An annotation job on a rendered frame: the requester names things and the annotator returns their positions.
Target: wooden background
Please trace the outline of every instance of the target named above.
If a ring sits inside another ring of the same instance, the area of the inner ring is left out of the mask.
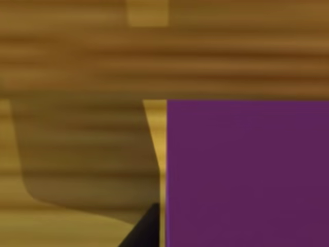
[[[22,180],[11,113],[26,116],[34,109],[35,127],[47,126],[50,131],[43,141],[53,143],[61,125],[52,121],[54,109],[78,102],[84,114],[71,108],[56,114],[94,125],[89,139],[81,139],[86,133],[67,139],[62,135],[61,141],[80,144],[102,142],[111,134],[100,124],[107,123],[104,112],[114,106],[118,115],[113,128],[137,126],[134,135],[139,136],[145,123],[136,112],[144,110],[143,99],[329,96],[329,1],[170,0],[169,9],[156,12],[148,8],[151,0],[134,1],[144,10],[139,17],[131,16],[136,8],[130,3],[0,0],[2,246],[115,247],[141,216],[128,210],[133,205],[114,205],[117,218],[109,218],[32,199]],[[146,21],[133,25],[144,17]],[[10,111],[13,102],[21,103]],[[98,108],[103,111],[100,117]],[[153,118],[148,118],[158,119],[164,108],[156,105]],[[17,119],[24,127],[24,119]],[[163,121],[153,129],[162,135]],[[97,132],[101,127],[102,134]],[[111,138],[138,149],[138,138]],[[137,170],[126,172],[131,180],[140,177]],[[154,190],[146,186],[144,195],[149,192]],[[149,197],[143,198],[147,205]]]

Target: purple panel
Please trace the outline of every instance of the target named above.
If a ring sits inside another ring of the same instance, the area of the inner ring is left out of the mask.
[[[328,247],[329,102],[168,102],[168,247]]]

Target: black object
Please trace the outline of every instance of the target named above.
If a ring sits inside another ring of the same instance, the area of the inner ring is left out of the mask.
[[[119,247],[159,247],[160,206],[153,204]]]

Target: purple box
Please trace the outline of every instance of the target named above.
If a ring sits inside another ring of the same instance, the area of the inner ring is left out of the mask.
[[[168,101],[167,247],[328,247],[329,101]]]

